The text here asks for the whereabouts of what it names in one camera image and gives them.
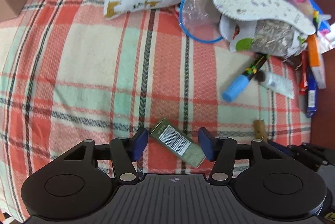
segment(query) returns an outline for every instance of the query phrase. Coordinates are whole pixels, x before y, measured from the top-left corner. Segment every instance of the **small white bottle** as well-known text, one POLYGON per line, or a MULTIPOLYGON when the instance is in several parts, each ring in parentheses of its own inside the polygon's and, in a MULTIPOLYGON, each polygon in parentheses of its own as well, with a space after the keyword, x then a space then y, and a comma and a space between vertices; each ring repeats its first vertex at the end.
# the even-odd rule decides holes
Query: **small white bottle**
POLYGON ((255 78, 263 87, 294 99, 294 87, 291 80, 263 70, 259 70, 255 78))

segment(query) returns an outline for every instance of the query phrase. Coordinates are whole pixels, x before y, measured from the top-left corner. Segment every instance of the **green box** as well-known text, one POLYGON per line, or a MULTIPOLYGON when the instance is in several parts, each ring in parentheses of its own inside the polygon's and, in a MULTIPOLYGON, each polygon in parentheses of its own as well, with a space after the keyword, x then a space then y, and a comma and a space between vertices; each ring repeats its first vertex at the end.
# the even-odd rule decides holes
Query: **green box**
POLYGON ((202 149, 187 135, 163 118, 150 135, 190 166, 197 168, 205 159, 202 149))

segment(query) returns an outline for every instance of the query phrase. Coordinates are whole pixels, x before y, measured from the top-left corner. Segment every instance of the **marker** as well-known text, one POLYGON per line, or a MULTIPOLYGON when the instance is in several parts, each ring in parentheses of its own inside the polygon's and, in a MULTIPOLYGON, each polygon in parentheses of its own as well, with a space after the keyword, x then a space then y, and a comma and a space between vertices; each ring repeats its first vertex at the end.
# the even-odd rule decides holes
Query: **marker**
POLYGON ((248 86, 249 82, 255 76, 257 71, 261 69, 267 58, 268 54, 260 54, 260 56, 250 65, 250 67, 246 68, 244 73, 238 76, 223 92, 223 99, 228 103, 235 100, 235 98, 237 98, 237 96, 248 86))
POLYGON ((318 85, 315 81, 314 75, 311 69, 307 72, 308 82, 308 95, 307 95, 307 112, 306 117, 311 118, 316 112, 317 98, 318 98, 318 85))

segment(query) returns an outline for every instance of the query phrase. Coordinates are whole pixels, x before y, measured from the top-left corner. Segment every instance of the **blue marker cap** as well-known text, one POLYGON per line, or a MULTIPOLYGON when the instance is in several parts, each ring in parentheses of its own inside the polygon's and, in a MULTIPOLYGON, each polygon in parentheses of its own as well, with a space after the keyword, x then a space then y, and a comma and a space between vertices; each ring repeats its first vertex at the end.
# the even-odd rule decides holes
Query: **blue marker cap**
POLYGON ((248 86, 249 79, 245 75, 238 76, 223 92, 222 97, 226 102, 232 102, 248 86))

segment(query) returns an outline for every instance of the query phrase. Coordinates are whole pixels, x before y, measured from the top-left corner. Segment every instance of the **white label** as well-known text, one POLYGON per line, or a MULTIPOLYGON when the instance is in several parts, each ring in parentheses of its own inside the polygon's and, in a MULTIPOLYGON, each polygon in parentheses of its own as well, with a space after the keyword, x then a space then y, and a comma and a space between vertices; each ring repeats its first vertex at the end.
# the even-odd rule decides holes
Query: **white label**
POLYGON ((315 90, 308 91, 308 107, 315 107, 315 90))
POLYGON ((166 127, 163 133, 158 137, 165 145, 167 145, 174 152, 178 153, 180 156, 184 154, 187 148, 190 146, 191 142, 183 137, 179 132, 177 132, 170 125, 166 127))

